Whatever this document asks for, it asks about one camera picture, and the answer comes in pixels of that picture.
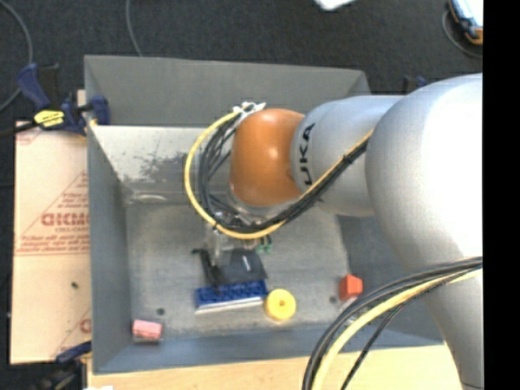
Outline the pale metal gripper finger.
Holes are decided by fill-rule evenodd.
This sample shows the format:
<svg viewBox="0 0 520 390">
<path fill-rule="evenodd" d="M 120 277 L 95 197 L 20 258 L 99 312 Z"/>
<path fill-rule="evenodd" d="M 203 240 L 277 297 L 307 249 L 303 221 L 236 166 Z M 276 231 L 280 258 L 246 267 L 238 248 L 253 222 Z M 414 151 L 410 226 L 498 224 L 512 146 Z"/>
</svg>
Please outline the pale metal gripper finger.
<svg viewBox="0 0 520 390">
<path fill-rule="evenodd" d="M 225 237 L 218 229 L 211 226 L 206 227 L 205 244 L 212 267 L 217 267 L 222 263 L 224 243 Z"/>
</svg>

